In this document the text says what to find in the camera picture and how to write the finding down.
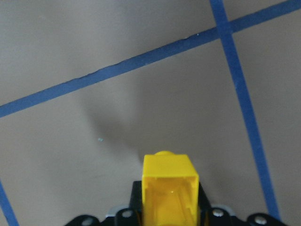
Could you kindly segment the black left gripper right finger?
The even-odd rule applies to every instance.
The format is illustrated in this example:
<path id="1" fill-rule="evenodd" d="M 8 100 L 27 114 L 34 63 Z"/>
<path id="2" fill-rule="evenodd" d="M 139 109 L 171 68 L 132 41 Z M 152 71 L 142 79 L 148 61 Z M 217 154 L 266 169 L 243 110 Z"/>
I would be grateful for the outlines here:
<path id="1" fill-rule="evenodd" d="M 199 189 L 198 189 L 198 208 L 199 208 L 199 225 L 210 226 L 209 211 L 211 210 L 212 206 L 201 183 L 199 183 Z"/>

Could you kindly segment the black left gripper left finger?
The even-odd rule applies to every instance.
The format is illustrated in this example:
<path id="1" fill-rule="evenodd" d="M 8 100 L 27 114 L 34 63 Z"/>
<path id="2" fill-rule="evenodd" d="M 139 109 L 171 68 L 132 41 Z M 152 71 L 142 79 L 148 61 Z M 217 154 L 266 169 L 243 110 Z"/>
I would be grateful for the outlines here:
<path id="1" fill-rule="evenodd" d="M 129 209 L 133 212 L 130 217 L 129 226 L 142 226 L 143 218 L 142 218 L 142 182 L 134 181 L 132 184 L 132 190 L 129 201 Z"/>

